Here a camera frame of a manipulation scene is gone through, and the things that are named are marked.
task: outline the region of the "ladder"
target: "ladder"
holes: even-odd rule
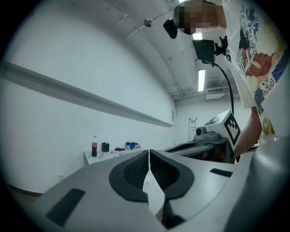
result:
[[[194,140],[194,136],[196,133],[196,128],[198,127],[198,118],[196,117],[194,120],[189,118],[189,134],[188,134],[188,141]]]

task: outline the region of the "person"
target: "person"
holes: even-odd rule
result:
[[[271,19],[254,2],[223,0],[222,5],[186,0],[174,9],[174,22],[186,34],[222,29],[227,33],[230,60],[225,59],[239,91],[243,108],[251,116],[241,132],[234,158],[275,138],[275,130],[262,102],[275,88],[289,61],[286,42]]]

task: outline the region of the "soda bottle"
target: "soda bottle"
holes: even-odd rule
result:
[[[92,156],[94,157],[97,156],[97,147],[98,147],[97,136],[94,135],[94,138],[92,140]]]

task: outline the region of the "white shirt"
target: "white shirt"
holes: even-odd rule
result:
[[[255,3],[223,0],[231,61],[243,108],[256,106],[262,124],[260,144],[275,138],[261,103],[277,85],[290,53],[271,19]]]

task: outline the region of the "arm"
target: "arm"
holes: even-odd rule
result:
[[[262,131],[259,114],[256,107],[251,108],[251,116],[241,133],[240,140],[234,151],[234,158],[247,152],[258,140]]]

